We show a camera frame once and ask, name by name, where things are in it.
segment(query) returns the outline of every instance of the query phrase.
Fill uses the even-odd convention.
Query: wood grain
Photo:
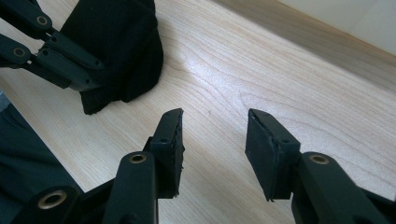
[[[60,28],[77,1],[40,1]],[[86,116],[79,95],[22,70],[0,89],[84,190],[113,178],[162,113],[182,107],[180,195],[162,223],[293,223],[289,201],[267,203],[244,154],[248,109],[273,114],[328,154],[361,187],[396,192],[396,57],[268,0],[156,1],[164,49],[159,84],[129,104]],[[3,21],[1,33],[37,50]]]

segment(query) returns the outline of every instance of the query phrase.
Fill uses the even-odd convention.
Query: dark green fabric
[[[79,189],[18,110],[9,105],[0,113],[0,223],[9,223],[40,191],[63,185]]]
[[[80,93],[85,114],[130,102],[157,84],[163,46],[153,0],[80,0],[61,33],[105,66],[89,71],[103,87]]]

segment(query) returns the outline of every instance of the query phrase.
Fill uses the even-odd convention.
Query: bolt hole
[[[129,159],[129,162],[131,163],[140,163],[146,160],[145,155],[134,155]]]
[[[14,55],[17,57],[23,57],[25,54],[26,54],[25,51],[21,48],[14,49]]]
[[[40,209],[51,209],[63,203],[66,197],[66,192],[63,190],[56,190],[42,197],[38,202],[38,207]]]
[[[329,163],[329,160],[327,158],[320,156],[320,155],[312,155],[309,157],[309,159],[315,163],[322,164],[322,165]]]
[[[61,199],[61,195],[55,194],[55,195],[49,196],[48,199],[46,199],[46,201],[44,201],[44,203],[56,203],[60,199]]]
[[[47,23],[48,23],[47,19],[42,16],[37,17],[37,22],[40,25],[47,25]]]

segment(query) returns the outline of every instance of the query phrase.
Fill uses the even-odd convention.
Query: wooden table
[[[77,0],[40,1],[60,29]],[[79,94],[1,69],[0,89],[84,190],[115,176],[161,115],[182,107],[180,195],[161,223],[292,223],[290,201],[268,203],[245,156],[248,109],[273,114],[328,154],[361,187],[395,198],[396,57],[268,0],[157,0],[159,84],[129,104],[83,114]],[[31,51],[3,21],[1,33]]]

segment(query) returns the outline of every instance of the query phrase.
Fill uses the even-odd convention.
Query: black cloth
[[[81,92],[85,114],[152,89],[163,67],[153,0],[80,0],[61,33],[104,63],[89,71],[102,88]]]
[[[18,110],[9,105],[0,113],[0,224],[10,223],[37,193],[64,185],[79,189]]]

